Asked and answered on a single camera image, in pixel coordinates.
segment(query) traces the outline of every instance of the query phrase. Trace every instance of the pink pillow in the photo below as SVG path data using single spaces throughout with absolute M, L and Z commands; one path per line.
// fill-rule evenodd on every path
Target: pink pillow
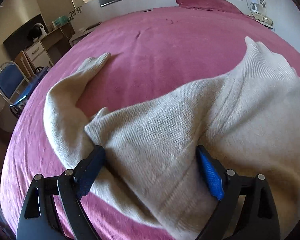
M 176 0 L 179 7 L 199 10 L 218 10 L 243 14 L 236 6 L 226 0 Z

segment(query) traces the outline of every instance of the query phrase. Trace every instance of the pink blanket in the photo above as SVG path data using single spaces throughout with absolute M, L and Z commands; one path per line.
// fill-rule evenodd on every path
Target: pink blanket
M 11 228 L 16 232 L 33 176 L 56 176 L 64 171 L 43 128 L 43 106 L 49 89 L 84 59 L 105 52 L 113 55 L 77 103 L 92 116 L 105 106 L 109 110 L 130 106 L 187 82 L 230 71 L 245 53 L 245 36 L 282 54 L 300 76 L 300 54 L 292 46 L 253 19 L 220 11 L 172 7 L 136 12 L 101 24 L 75 45 L 39 84 L 14 130 L 1 181 L 1 205 Z M 59 198 L 55 200 L 64 230 L 72 237 Z M 162 229 L 124 217 L 91 193 L 82 205 L 104 240 L 172 239 Z

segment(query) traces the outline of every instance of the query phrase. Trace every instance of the blue chair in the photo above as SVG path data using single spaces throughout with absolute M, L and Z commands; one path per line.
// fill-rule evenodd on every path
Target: blue chair
M 48 67 L 41 67 L 41 71 L 29 81 L 19 66 L 13 61 L 7 61 L 0 66 L 0 94 L 9 103 L 11 112 L 20 117 L 25 102 L 29 99 L 34 89 L 48 72 Z M 27 86 L 20 91 L 21 84 L 27 82 Z

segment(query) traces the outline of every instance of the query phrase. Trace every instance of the white sweater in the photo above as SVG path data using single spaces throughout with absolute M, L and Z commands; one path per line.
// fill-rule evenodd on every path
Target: white sweater
M 47 95 L 44 127 L 58 158 L 74 168 L 103 146 L 109 167 L 91 192 L 137 222 L 192 240 L 217 204 L 197 168 L 203 144 L 225 168 L 266 176 L 285 237 L 300 218 L 300 78 L 283 56 L 245 41 L 231 72 L 112 113 L 103 108 L 92 120 L 75 104 L 110 54 L 85 60 Z

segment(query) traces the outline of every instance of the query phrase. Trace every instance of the drawer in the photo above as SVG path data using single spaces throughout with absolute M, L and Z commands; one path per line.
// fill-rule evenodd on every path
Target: drawer
M 34 61 L 34 67 L 52 67 L 53 64 L 51 63 L 50 57 L 46 52 L 41 53 Z
M 41 42 L 37 42 L 34 44 L 31 48 L 29 48 L 26 51 L 26 54 L 28 55 L 29 59 L 33 61 L 41 52 L 44 51 L 44 48 L 41 44 Z

